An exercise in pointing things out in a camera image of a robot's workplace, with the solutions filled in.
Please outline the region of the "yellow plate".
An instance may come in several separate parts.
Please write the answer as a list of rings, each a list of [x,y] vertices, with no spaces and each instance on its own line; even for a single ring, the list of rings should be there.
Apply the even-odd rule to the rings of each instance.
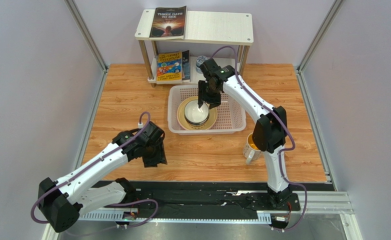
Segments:
[[[189,101],[192,101],[192,100],[198,100],[198,98],[196,96],[189,97],[189,98],[185,99],[179,105],[179,107],[177,108],[176,117],[177,117],[177,121],[178,121],[178,123],[179,123],[179,125],[181,127],[182,127],[182,123],[184,122],[184,119],[185,119],[185,117],[184,117],[184,107],[185,107],[185,105]],[[209,118],[207,120],[208,124],[211,126],[209,129],[211,129],[214,126],[214,124],[216,123],[217,119],[218,119],[218,111],[217,111],[217,109],[216,108],[209,109]]]

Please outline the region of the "white bowl dark outside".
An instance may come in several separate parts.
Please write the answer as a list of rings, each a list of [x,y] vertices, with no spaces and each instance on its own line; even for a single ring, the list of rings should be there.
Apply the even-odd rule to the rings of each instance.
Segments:
[[[203,125],[210,117],[209,106],[198,107],[198,100],[190,100],[184,107],[184,118],[192,125]]]

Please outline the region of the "white plastic basket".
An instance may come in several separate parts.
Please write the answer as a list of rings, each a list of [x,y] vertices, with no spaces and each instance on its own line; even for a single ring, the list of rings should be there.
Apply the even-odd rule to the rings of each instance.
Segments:
[[[185,130],[177,120],[179,105],[190,97],[198,97],[196,85],[176,85],[169,91],[167,106],[167,122],[169,130],[178,135],[214,135],[233,134],[246,128],[246,113],[233,98],[223,93],[221,105],[216,107],[218,118],[211,129],[208,130]]]

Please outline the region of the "patterned mug yellow inside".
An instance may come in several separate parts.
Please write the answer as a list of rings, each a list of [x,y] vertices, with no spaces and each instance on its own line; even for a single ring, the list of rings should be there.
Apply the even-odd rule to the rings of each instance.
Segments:
[[[242,150],[243,156],[246,158],[245,164],[250,165],[252,161],[259,159],[262,152],[256,147],[253,141],[253,133],[250,133]]]

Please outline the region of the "grey patterned bowl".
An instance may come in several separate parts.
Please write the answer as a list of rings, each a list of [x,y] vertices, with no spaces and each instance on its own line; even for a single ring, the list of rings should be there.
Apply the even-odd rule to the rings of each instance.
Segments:
[[[188,131],[208,130],[211,127],[207,121],[202,125],[192,125],[187,122],[186,119],[184,119],[181,125],[184,129]]]

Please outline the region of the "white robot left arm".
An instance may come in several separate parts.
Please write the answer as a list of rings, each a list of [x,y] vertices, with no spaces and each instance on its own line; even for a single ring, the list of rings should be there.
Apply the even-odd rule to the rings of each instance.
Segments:
[[[103,207],[134,207],[156,200],[136,198],[136,189],[122,177],[103,187],[94,185],[113,170],[142,159],[144,167],[166,164],[165,132],[152,121],[117,134],[98,155],[78,169],[56,180],[39,183],[38,199],[30,210],[31,219],[49,224],[55,232],[68,230],[83,215]]]

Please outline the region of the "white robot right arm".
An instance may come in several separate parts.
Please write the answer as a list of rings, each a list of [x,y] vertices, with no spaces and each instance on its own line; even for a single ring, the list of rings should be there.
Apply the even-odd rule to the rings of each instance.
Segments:
[[[221,105],[222,94],[234,99],[255,122],[252,140],[263,153],[268,171],[268,193],[273,201],[282,203],[291,195],[285,181],[283,149],[287,136],[287,113],[263,100],[230,65],[220,67],[212,58],[199,67],[204,76],[198,82],[198,106],[210,109]]]

